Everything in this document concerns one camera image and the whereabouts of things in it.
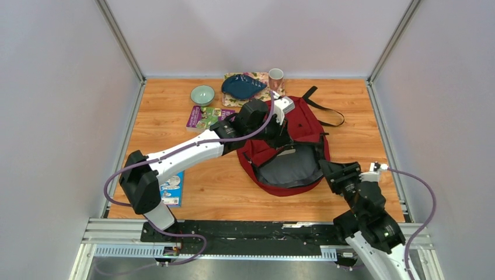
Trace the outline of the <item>purple treehouse book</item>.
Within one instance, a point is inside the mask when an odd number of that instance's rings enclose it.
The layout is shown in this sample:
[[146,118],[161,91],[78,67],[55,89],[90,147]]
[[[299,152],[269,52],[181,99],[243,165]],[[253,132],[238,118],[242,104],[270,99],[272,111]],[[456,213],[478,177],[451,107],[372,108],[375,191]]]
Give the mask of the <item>purple treehouse book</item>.
[[203,132],[208,130],[212,124],[224,120],[233,113],[236,111],[225,108],[193,106],[186,129],[192,132]]

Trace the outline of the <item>red backpack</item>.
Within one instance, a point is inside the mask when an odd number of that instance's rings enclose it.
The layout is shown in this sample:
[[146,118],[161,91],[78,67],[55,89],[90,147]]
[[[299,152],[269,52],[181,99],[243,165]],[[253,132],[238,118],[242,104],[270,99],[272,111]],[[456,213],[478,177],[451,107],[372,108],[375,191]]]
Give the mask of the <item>red backpack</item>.
[[311,87],[301,97],[291,97],[295,108],[285,119],[292,143],[271,148],[262,140],[248,140],[236,151],[239,163],[252,181],[265,192],[278,197],[302,194],[315,188],[322,180],[320,160],[330,160],[330,149],[324,128],[312,108],[327,111],[310,98],[317,87]]

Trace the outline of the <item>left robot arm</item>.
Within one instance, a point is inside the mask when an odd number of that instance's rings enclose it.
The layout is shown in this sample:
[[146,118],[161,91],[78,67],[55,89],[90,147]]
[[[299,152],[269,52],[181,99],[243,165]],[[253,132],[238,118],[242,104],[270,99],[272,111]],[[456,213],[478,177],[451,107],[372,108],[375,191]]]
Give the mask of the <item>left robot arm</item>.
[[171,177],[206,160],[242,148],[248,139],[262,140],[272,148],[291,143],[285,116],[295,108],[288,97],[267,104],[258,99],[210,125],[196,137],[170,149],[143,155],[137,150],[128,157],[119,183],[138,215],[156,227],[164,242],[178,235],[176,218],[163,202],[160,186]]

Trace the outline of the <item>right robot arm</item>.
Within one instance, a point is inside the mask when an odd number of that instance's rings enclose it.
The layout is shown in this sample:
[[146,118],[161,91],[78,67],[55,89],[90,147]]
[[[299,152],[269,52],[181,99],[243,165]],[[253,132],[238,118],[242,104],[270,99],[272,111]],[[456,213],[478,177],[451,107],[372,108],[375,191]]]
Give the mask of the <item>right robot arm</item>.
[[418,279],[405,236],[385,209],[379,181],[388,165],[375,162],[367,172],[358,162],[320,160],[319,166],[332,193],[349,207],[333,220],[335,241],[351,246],[374,279]]

